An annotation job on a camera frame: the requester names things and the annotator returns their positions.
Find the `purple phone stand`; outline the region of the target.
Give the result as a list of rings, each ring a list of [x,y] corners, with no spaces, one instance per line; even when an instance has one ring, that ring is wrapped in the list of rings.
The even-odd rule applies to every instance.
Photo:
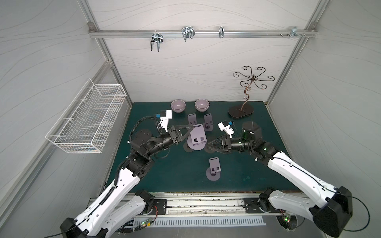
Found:
[[[193,130],[190,132],[187,145],[192,150],[203,150],[207,144],[207,138],[202,124],[194,125]]]
[[[197,117],[196,117],[196,114],[188,114],[188,116],[187,116],[187,118],[188,118],[188,123],[190,124],[190,125],[197,125]]]
[[[206,170],[206,177],[210,181],[218,181],[221,177],[221,165],[218,157],[209,159],[209,167]]]
[[[204,131],[210,132],[213,130],[213,118],[211,114],[204,115]]]

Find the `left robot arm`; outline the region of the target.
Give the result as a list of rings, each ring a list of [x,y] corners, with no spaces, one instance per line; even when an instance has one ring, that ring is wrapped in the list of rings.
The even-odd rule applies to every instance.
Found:
[[[187,139],[192,125],[170,126],[166,133],[153,137],[150,130],[138,131],[130,140],[131,151],[118,166],[115,179],[100,196],[76,218],[60,226],[64,238],[109,238],[126,222],[141,213],[150,213],[154,197],[140,190],[119,209],[116,206],[150,171],[154,155]]]

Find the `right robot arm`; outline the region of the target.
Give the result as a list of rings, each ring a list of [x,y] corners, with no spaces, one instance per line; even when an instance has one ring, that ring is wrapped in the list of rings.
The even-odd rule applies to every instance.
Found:
[[[233,137],[230,123],[220,123],[226,134],[207,144],[212,151],[230,154],[248,152],[255,161],[276,171],[305,195],[301,198],[268,188],[259,196],[258,206],[264,213],[272,210],[291,212],[314,222],[325,234],[338,238],[353,216],[352,193],[344,186],[335,187],[291,160],[262,137],[254,122],[242,125],[242,137]]]

